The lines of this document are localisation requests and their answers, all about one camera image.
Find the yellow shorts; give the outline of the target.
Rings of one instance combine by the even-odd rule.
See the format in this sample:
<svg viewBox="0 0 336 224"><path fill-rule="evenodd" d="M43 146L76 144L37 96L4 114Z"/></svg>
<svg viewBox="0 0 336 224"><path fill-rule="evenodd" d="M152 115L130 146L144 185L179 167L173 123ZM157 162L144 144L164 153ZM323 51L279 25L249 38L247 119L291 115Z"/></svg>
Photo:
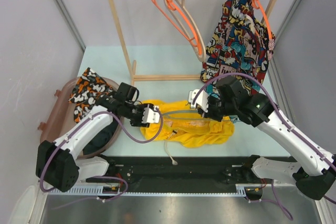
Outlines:
<svg viewBox="0 0 336 224"><path fill-rule="evenodd" d="M164 102L162 100L145 100L145 103L157 105L161 113L189 110L186 100ZM163 127L155 138L156 141L179 142L187 148L197 148L203 145L223 144L234 134L235 126L229 117L221 122L171 120L163 117Z"/></svg>

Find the mint green hanger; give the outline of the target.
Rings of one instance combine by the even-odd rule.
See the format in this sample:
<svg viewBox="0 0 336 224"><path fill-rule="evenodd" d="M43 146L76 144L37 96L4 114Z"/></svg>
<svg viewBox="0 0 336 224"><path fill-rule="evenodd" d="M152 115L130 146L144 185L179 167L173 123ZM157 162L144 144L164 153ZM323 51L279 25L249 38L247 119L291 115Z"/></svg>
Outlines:
<svg viewBox="0 0 336 224"><path fill-rule="evenodd" d="M162 114L164 118L171 120L192 120L192 121L210 121L210 118L203 118L196 111L192 110L180 110L165 112Z"/></svg>

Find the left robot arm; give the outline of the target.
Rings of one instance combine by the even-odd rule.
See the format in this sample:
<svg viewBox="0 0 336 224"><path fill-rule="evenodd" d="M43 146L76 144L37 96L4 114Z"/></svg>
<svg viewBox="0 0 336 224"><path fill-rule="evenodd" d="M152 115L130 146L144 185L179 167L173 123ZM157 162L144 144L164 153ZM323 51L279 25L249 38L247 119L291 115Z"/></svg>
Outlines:
<svg viewBox="0 0 336 224"><path fill-rule="evenodd" d="M79 159L79 154L93 138L120 118L129 119L132 126L149 126L149 110L153 105L133 100L137 88L121 83L116 91L102 94L93 108L71 130L55 139L40 143L36 175L40 189L49 192L57 188L66 192L80 180L100 177L105 182L115 178L116 169L101 157Z"/></svg>

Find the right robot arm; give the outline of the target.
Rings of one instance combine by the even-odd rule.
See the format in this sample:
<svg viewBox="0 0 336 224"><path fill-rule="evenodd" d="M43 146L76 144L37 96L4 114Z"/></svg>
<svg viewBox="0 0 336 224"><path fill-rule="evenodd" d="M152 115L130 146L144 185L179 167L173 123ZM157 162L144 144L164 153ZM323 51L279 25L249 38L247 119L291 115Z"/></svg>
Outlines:
<svg viewBox="0 0 336 224"><path fill-rule="evenodd" d="M191 107L196 108L202 117L215 121L236 115L241 122L266 133L295 159L294 162L282 162L252 155L242 169L245 181L254 183L259 178L278 180L295 185L308 198L324 198L335 182L335 155L300 131L266 90L250 95L237 77L260 85L248 74L222 74L190 93Z"/></svg>

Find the camouflage orange shorts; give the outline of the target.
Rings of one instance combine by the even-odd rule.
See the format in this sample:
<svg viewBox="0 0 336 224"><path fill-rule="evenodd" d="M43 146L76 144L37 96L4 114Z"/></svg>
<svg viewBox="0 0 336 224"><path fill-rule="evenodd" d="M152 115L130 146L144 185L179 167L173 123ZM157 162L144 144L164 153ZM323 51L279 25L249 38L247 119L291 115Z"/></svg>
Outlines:
<svg viewBox="0 0 336 224"><path fill-rule="evenodd" d="M77 80L68 102L74 104L73 120L79 123L102 95L112 94L114 88L88 67Z"/></svg>

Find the comic print shorts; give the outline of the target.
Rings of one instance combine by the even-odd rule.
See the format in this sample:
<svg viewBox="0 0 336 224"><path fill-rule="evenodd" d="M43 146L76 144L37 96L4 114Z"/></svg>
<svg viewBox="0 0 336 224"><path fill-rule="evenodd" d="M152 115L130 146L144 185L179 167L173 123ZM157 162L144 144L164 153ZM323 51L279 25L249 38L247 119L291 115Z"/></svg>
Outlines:
<svg viewBox="0 0 336 224"><path fill-rule="evenodd" d="M222 15L205 48L201 81L239 72L254 78L237 77L249 94L260 91L273 57L275 36L272 33L272 39L268 38L265 23L255 17L254 10L252 0L227 0L222 5Z"/></svg>

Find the orange hanger right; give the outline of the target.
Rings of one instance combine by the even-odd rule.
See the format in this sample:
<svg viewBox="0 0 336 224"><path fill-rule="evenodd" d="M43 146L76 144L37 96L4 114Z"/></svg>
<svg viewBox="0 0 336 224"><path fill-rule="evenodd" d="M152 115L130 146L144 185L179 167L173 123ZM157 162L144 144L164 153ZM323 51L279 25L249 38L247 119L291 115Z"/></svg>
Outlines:
<svg viewBox="0 0 336 224"><path fill-rule="evenodd" d="M265 12L262 4L260 3L259 0L252 0L252 7L254 9L259 9L261 11L261 13L263 15L263 18L264 18L264 22L265 22L266 28L267 28L268 38L272 39L271 26L269 24L268 17L266 15L266 12Z"/></svg>

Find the orange hanger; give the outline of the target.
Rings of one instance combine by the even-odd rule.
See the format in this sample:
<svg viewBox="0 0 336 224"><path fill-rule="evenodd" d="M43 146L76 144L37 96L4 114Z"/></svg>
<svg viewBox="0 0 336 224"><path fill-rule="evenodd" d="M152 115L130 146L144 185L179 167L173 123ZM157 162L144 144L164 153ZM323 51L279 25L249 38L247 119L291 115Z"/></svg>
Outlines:
<svg viewBox="0 0 336 224"><path fill-rule="evenodd" d="M252 7L254 9L259 9L261 11L261 13L263 15L263 18L264 18L264 22L265 22L266 28L267 28L268 38L272 39L271 26L269 24L268 17L266 15L266 12L265 12L262 4L260 3L259 0L252 0Z"/></svg>
<svg viewBox="0 0 336 224"><path fill-rule="evenodd" d="M185 6L186 0L150 0L164 17L191 45L199 61L205 57L201 33L192 15Z"/></svg>

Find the beige wooden hanger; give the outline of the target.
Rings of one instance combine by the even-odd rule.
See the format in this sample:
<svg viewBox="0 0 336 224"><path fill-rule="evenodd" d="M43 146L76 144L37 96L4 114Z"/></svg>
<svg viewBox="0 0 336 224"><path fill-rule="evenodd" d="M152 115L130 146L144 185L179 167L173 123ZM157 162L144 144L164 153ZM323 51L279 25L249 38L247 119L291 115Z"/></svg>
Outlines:
<svg viewBox="0 0 336 224"><path fill-rule="evenodd" d="M164 0L164 5L175 21L168 20L191 45L198 61L206 58L205 45L192 15L185 6L186 0Z"/></svg>

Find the orange hanger left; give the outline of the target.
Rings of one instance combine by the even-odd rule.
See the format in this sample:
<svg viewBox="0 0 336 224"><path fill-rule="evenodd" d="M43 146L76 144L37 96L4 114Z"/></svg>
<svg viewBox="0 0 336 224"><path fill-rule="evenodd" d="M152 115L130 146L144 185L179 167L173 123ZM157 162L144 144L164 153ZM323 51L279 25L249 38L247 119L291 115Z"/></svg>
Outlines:
<svg viewBox="0 0 336 224"><path fill-rule="evenodd" d="M205 57L201 33L192 15L185 6L186 0L150 0L164 17L191 45L199 61Z"/></svg>

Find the dark navy garment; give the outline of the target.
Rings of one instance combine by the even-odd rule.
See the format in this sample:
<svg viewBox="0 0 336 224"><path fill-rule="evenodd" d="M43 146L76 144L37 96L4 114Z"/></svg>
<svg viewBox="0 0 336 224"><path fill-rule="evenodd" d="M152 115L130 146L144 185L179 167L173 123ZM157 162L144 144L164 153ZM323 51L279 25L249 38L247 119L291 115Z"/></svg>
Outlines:
<svg viewBox="0 0 336 224"><path fill-rule="evenodd" d="M91 155L95 152L103 152L110 143L112 143L119 132L119 124L113 121L111 124L103 128L83 149L84 155Z"/></svg>

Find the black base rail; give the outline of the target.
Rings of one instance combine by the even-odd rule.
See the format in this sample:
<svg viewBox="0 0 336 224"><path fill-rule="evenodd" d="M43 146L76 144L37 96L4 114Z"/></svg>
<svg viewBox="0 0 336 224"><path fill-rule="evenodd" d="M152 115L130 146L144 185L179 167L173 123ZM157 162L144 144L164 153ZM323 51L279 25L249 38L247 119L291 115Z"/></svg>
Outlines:
<svg viewBox="0 0 336 224"><path fill-rule="evenodd" d="M91 183L112 183L122 178L136 191L180 188L183 192L219 191L226 185L269 185L269 178L257 178L250 170L250 157L177 157L177 165L167 157L106 157L109 167L104 178Z"/></svg>

